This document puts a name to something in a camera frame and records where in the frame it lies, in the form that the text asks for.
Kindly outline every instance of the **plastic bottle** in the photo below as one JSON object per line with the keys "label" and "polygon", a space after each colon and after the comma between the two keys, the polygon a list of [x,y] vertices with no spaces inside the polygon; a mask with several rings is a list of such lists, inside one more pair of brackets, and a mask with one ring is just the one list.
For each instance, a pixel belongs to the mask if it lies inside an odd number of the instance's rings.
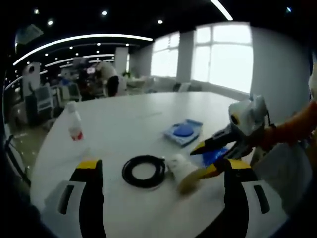
{"label": "plastic bottle", "polygon": [[79,155],[82,157],[86,157],[89,146],[83,133],[81,118],[77,111],[77,103],[71,101],[67,103],[66,108],[68,111],[68,131],[71,139],[74,141],[74,150],[79,152]]}

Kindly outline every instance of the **bottle cap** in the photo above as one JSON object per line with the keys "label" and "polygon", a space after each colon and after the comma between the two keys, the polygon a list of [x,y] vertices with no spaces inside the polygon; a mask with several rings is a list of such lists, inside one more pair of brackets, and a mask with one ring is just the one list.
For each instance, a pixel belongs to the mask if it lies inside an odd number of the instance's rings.
{"label": "bottle cap", "polygon": [[77,103],[75,101],[70,101],[67,103],[66,107],[69,113],[73,113],[77,110]]}

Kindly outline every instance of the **white table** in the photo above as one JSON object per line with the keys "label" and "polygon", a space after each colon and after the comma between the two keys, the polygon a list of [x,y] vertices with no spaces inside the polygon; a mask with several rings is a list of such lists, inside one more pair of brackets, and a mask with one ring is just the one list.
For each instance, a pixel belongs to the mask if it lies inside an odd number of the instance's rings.
{"label": "white table", "polygon": [[[171,178],[156,190],[139,189],[121,177],[123,164],[138,155],[188,153],[229,123],[235,100],[209,92],[154,93],[78,103],[84,136],[92,156],[103,161],[104,228],[107,237],[192,238],[224,208],[223,174],[201,182],[190,196],[176,192]],[[204,123],[199,139],[180,149],[163,137],[172,124],[193,119]],[[45,198],[79,163],[63,112],[46,136],[32,173],[31,201],[41,211]]]}

